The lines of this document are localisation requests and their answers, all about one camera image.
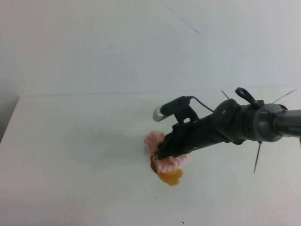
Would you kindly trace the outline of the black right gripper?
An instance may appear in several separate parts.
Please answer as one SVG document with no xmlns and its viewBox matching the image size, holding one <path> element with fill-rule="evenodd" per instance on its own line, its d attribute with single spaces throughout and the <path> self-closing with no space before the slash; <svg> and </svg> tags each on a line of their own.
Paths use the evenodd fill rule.
<svg viewBox="0 0 301 226">
<path fill-rule="evenodd" d="M 155 155 L 158 160 L 163 160 L 222 142 L 240 145 L 249 139 L 250 105 L 228 99 L 198 121 L 173 125 L 172 132 L 158 144 Z"/>
</svg>

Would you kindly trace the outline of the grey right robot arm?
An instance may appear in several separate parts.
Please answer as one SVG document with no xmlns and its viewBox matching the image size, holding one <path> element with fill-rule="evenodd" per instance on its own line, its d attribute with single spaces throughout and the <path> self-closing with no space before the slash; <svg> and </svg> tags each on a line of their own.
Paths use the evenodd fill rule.
<svg viewBox="0 0 301 226">
<path fill-rule="evenodd" d="M 156 156 L 160 160 L 222 142 L 240 145 L 247 140 L 276 142 L 282 137 L 301 136 L 300 110 L 288 110 L 283 105 L 262 101 L 240 105 L 228 99 L 211 114 L 199 118 L 190 107 L 190 100 L 191 97 L 179 97 L 154 111 L 154 121 L 171 115 L 177 119 L 172 132 L 158 145 Z"/>
</svg>

